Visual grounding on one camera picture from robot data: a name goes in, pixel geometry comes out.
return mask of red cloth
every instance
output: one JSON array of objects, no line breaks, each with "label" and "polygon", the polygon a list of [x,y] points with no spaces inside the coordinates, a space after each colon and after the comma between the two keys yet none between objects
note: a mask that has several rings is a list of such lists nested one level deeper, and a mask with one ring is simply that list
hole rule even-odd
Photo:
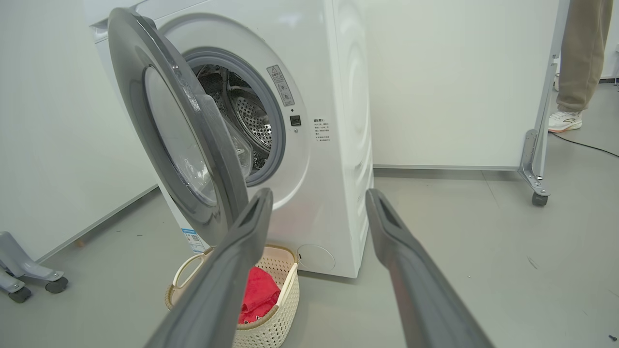
[{"label": "red cloth", "polygon": [[250,269],[238,323],[253,323],[265,316],[277,303],[279,293],[270,274],[258,267]]}]

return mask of white plastic basket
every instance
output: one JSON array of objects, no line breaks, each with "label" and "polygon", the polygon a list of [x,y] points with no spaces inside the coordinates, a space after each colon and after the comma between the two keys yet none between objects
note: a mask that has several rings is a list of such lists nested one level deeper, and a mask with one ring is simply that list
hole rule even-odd
[{"label": "white plastic basket", "polygon": [[[165,305],[172,309],[174,303],[183,294],[187,284],[191,282],[197,270],[209,258],[212,249],[189,258],[176,272],[172,285],[165,292]],[[189,263],[201,259],[198,267],[182,284],[178,279]],[[277,348],[284,343],[292,325],[299,304],[299,277],[297,275],[297,258],[285,248],[267,245],[257,267],[269,273],[277,287],[281,290],[277,304],[260,320],[250,324],[237,324],[234,337],[234,348]]]}]

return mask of warning label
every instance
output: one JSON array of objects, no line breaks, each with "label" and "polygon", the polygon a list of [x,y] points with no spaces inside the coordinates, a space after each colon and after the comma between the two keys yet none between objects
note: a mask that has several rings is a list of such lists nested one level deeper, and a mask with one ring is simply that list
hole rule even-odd
[{"label": "warning label", "polygon": [[329,123],[325,122],[324,118],[314,119],[314,132],[316,133],[316,141],[331,141]]},{"label": "warning label", "polygon": [[290,93],[290,89],[288,88],[288,83],[284,78],[284,74],[279,69],[279,66],[273,65],[267,68],[269,75],[271,75],[271,79],[273,79],[273,83],[277,86],[277,91],[279,92],[280,97],[282,97],[282,102],[285,107],[289,107],[290,105],[295,104],[295,100],[292,98],[292,93]]}]

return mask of shoe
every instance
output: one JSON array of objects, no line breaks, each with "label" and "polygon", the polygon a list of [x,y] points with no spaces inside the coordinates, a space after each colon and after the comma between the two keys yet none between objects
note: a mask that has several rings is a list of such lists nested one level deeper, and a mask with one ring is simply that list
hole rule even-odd
[{"label": "shoe", "polygon": [[582,111],[555,112],[554,114],[550,115],[550,120],[548,121],[548,131],[553,133],[562,133],[582,127],[581,113]]}]

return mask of gray floor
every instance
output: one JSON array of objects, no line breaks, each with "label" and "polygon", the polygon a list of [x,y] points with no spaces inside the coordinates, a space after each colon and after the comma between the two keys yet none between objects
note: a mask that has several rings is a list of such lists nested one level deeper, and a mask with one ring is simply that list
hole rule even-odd
[{"label": "gray floor", "polygon": [[[564,134],[619,150],[619,93],[604,85]],[[619,159],[551,137],[546,207],[511,172],[378,171],[383,190],[499,348],[616,347]],[[191,252],[158,191],[48,265],[64,293],[0,297],[2,347],[140,347]],[[389,276],[368,239],[358,279],[302,273],[284,347],[403,347]]]}]

